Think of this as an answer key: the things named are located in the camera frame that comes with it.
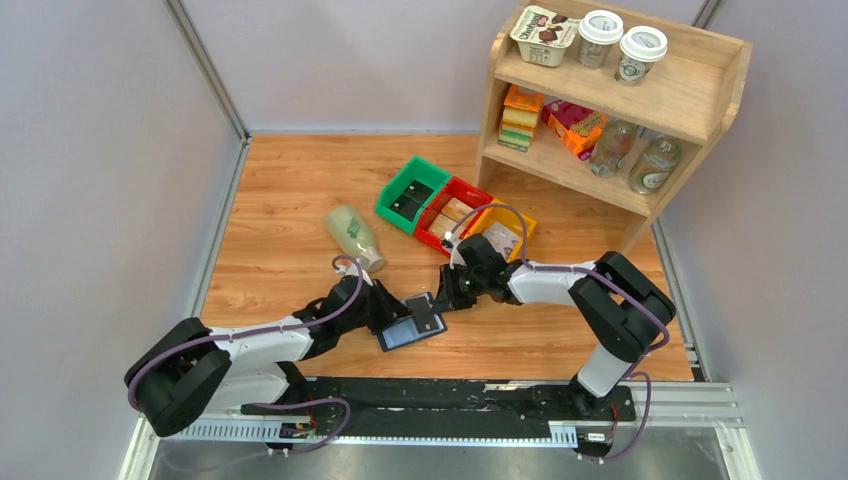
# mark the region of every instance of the coffee cup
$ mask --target coffee cup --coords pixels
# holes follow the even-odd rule
[[[580,32],[577,63],[586,68],[601,68],[613,44],[624,35],[624,22],[607,10],[593,10],[583,17],[577,31]]]
[[[628,86],[641,84],[655,63],[668,51],[668,38],[653,27],[633,27],[619,42],[621,58],[615,79]]]

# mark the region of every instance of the box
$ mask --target box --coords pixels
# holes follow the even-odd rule
[[[539,113],[545,106],[545,94],[518,85],[510,85],[504,106]]]
[[[448,218],[442,214],[436,215],[436,218],[427,227],[427,232],[438,239],[445,238],[445,233],[453,230],[456,225],[456,220]]]
[[[497,198],[492,199],[490,203],[504,203]],[[532,217],[528,217],[527,215],[522,214],[524,217],[524,223],[527,224],[527,241],[530,241],[533,238],[533,232],[536,231],[536,220]],[[475,233],[484,233],[487,229],[492,227],[495,223],[499,223],[502,226],[506,227],[511,232],[521,238],[521,222],[518,220],[518,217],[515,214],[507,210],[505,208],[487,208],[483,211],[483,215],[474,222],[473,225],[468,227],[465,231],[466,236],[474,235]],[[515,245],[515,248],[512,250],[512,253],[509,254],[509,258],[507,258],[507,262],[511,262],[518,258],[521,255],[521,245],[524,243],[524,240],[521,239],[518,241],[518,244]]]
[[[489,228],[483,230],[483,236],[486,237],[486,240],[489,241],[496,252],[503,255],[504,260],[508,259],[515,251],[515,247],[521,243],[521,235],[499,222],[494,222]]]
[[[374,210],[377,215],[412,234],[424,208],[447,185],[450,178],[448,172],[427,160],[412,157],[383,187]]]
[[[456,197],[451,198],[448,203],[442,207],[442,215],[450,218],[454,222],[462,220],[462,217],[468,215],[474,207],[470,207]]]
[[[445,256],[450,256],[450,252],[445,250],[442,246],[442,239],[445,238],[444,232],[441,232],[442,235],[437,236],[430,231],[430,227],[437,219],[439,219],[439,217],[448,218],[443,214],[443,210],[446,209],[447,205],[454,199],[457,199],[463,204],[471,207],[471,209],[481,207],[487,203],[492,203],[493,201],[493,197],[491,195],[467,182],[460,180],[457,177],[452,177],[444,188],[438,192],[433,201],[424,209],[424,213],[422,213],[419,217],[413,236],[427,245],[430,245]],[[466,220],[466,222],[460,226],[457,230],[460,239],[465,238],[468,235],[468,230],[474,226],[483,213],[484,212],[477,212],[477,214],[471,217],[470,220]],[[449,229],[453,228],[455,224],[456,220],[452,220]]]
[[[609,118],[600,112],[563,100],[542,108],[542,122],[580,160],[588,159]]]
[[[503,122],[513,125],[524,126],[529,129],[535,129],[539,123],[539,112],[531,112],[529,110],[519,110],[512,107],[504,107]]]
[[[500,138],[498,138],[498,145],[500,145],[502,147],[506,147],[506,148],[511,148],[513,150],[518,150],[521,153],[527,153],[527,147],[525,147],[523,145],[516,145],[516,144],[510,143],[510,142],[505,142],[505,141],[501,140]]]
[[[525,62],[556,67],[565,49],[574,41],[580,19],[557,15],[538,5],[530,5],[521,13],[509,37],[518,43]]]

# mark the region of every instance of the clear bottle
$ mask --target clear bottle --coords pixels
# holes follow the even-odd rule
[[[376,272],[386,263],[377,251],[377,239],[371,227],[351,205],[342,205],[324,219],[324,226],[345,253],[356,257],[367,272]]]
[[[592,173],[604,178],[615,175],[621,159],[633,148],[636,128],[636,125],[624,120],[613,120],[607,124],[589,158]]]
[[[630,171],[630,189],[642,195],[659,190],[677,166],[682,152],[680,141],[672,136],[660,135],[651,140]]]

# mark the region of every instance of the green bin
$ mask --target green bin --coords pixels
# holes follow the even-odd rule
[[[412,157],[380,192],[375,211],[389,223],[412,235],[421,213],[450,178],[448,172],[427,160]]]

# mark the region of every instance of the cup lid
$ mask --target cup lid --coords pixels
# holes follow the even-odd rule
[[[668,38],[654,27],[633,27],[621,39],[621,51],[634,60],[656,62],[668,51]]]
[[[624,35],[624,21],[607,10],[592,10],[587,13],[578,27],[580,35],[592,43],[609,45],[621,40]]]

